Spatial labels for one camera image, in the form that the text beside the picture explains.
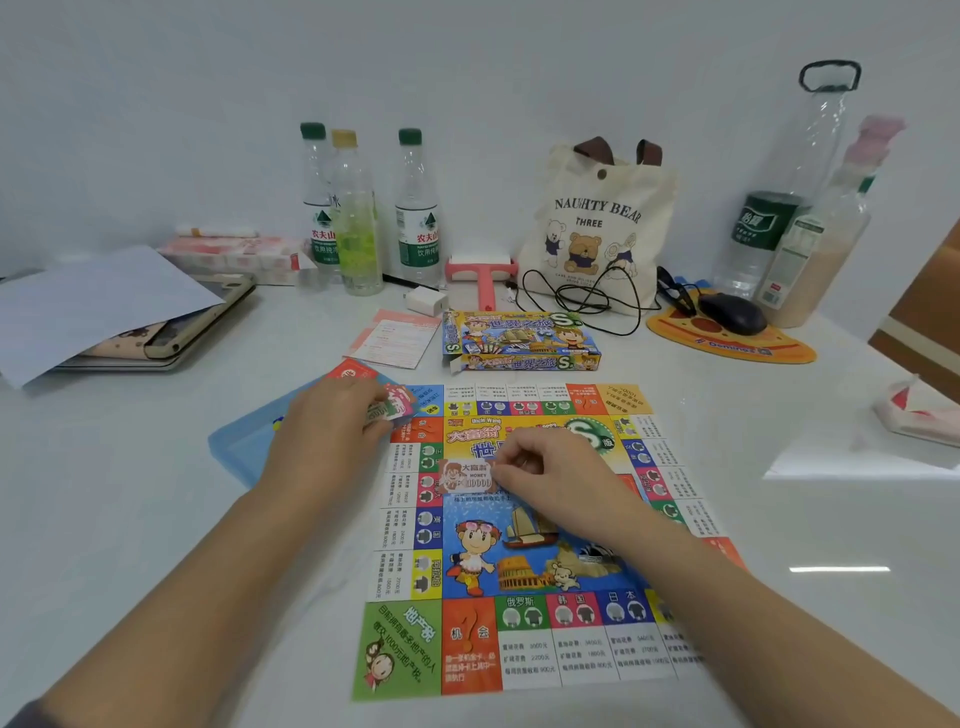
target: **computer mouse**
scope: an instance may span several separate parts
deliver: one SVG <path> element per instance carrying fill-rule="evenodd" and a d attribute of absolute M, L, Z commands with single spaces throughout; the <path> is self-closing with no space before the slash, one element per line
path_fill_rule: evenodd
<path fill-rule="evenodd" d="M 753 301 L 729 293 L 707 293 L 697 302 L 700 312 L 727 331 L 753 336 L 767 328 L 767 318 Z"/>

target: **board game box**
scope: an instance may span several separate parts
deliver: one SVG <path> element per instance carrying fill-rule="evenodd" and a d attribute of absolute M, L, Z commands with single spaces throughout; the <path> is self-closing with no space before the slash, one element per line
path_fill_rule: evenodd
<path fill-rule="evenodd" d="M 516 427 L 566 427 L 678 527 L 743 567 L 632 384 L 413 385 L 375 483 L 355 700 L 682 678 L 703 658 L 642 575 L 492 482 Z"/>
<path fill-rule="evenodd" d="M 600 350 L 575 313 L 445 311 L 444 361 L 472 370 L 594 372 Z"/>

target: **black bottle handle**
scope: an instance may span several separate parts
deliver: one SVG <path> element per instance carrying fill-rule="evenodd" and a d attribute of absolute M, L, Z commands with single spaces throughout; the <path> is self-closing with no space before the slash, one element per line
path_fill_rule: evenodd
<path fill-rule="evenodd" d="M 806 72 L 811 68 L 823 68 L 827 65 L 835 65 L 840 67 L 852 68 L 853 73 L 853 82 L 850 85 L 824 85 L 819 88 L 810 88 L 804 80 Z M 844 61 L 842 59 L 833 59 L 830 61 L 814 61 L 813 63 L 808 63 L 803 68 L 800 69 L 800 87 L 809 93 L 817 93 L 818 91 L 824 91 L 826 93 L 830 92 L 839 92 L 839 91 L 856 91 L 856 88 L 860 85 L 860 75 L 863 73 L 863 67 L 856 61 Z"/>

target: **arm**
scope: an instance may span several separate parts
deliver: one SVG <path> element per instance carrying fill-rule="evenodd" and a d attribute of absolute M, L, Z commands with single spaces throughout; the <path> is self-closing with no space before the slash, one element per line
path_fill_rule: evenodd
<path fill-rule="evenodd" d="M 755 725 L 960 728 L 943 705 L 627 491 L 585 438 L 515 430 L 496 463 L 500 485 L 650 580 Z"/>
<path fill-rule="evenodd" d="M 43 712 L 69 728 L 206 725 L 277 582 L 390 431 L 363 426 L 385 397 L 370 379 L 298 395 L 257 486 L 41 698 Z"/>

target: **pizza-shaped mouse pad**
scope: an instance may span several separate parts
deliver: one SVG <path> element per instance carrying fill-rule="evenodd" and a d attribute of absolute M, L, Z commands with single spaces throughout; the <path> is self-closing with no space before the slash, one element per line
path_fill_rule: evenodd
<path fill-rule="evenodd" d="M 701 292 L 714 292 L 704 285 L 700 285 L 699 292 L 695 288 L 688 290 L 694 303 L 698 302 Z M 727 331 L 713 319 L 699 313 L 688 318 L 671 305 L 662 313 L 647 319 L 647 328 L 685 347 L 728 356 L 731 359 L 769 364 L 809 364 L 817 360 L 816 351 L 804 342 L 787 336 L 779 328 L 768 326 L 754 336 L 742 336 Z"/>

